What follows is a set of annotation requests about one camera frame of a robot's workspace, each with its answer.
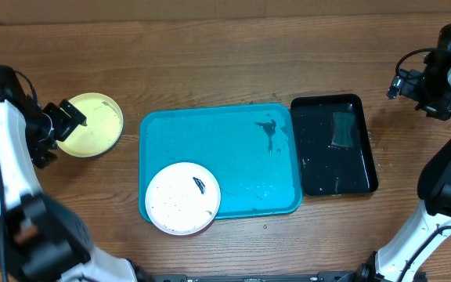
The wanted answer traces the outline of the yellow plate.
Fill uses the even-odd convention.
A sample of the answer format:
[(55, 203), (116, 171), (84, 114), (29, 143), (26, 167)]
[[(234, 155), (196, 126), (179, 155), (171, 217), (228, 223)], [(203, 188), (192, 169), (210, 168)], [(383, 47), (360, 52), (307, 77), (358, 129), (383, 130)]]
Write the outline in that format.
[(96, 92), (75, 96), (69, 102), (86, 116), (86, 125), (79, 125), (58, 147), (74, 157), (96, 157), (111, 149), (124, 127), (117, 103)]

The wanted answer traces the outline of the dark green sponge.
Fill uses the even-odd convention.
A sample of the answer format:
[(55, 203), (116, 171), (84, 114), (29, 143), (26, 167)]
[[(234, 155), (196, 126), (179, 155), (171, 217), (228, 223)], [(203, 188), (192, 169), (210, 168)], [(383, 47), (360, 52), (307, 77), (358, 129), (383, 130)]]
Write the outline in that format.
[(355, 123), (355, 115), (345, 112), (333, 113), (332, 144), (341, 147), (353, 147), (352, 128)]

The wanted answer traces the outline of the white pink plate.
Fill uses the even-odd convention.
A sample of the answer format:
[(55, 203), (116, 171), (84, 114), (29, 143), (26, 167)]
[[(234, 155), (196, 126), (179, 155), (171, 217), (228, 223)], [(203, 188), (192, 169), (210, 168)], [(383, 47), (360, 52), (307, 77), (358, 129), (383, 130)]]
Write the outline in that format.
[[(206, 186), (201, 194), (193, 181)], [(145, 196), (146, 213), (161, 231), (175, 236), (199, 233), (213, 222), (221, 204), (217, 179), (205, 167), (180, 162), (160, 170), (150, 181)]]

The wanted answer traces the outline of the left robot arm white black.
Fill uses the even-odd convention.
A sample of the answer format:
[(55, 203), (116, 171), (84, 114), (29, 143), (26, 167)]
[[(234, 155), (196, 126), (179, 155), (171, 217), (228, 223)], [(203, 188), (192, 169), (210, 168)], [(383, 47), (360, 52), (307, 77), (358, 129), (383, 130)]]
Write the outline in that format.
[(0, 64), (0, 270), (18, 281), (149, 281), (137, 265), (93, 243), (82, 220), (43, 193), (35, 174), (85, 115), (62, 100), (40, 107), (22, 74)]

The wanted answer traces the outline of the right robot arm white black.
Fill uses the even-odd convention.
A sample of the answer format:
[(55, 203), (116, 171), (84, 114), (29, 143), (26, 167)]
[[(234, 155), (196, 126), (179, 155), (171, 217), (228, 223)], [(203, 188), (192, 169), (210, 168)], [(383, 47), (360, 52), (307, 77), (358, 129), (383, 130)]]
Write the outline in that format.
[[(451, 23), (439, 32), (438, 44), (422, 51), (423, 71), (395, 68), (387, 96), (405, 96), (430, 118), (451, 118)], [(425, 281), (420, 267), (451, 236), (451, 139), (424, 166), (417, 184), (414, 213), (391, 241), (372, 253), (343, 281)]]

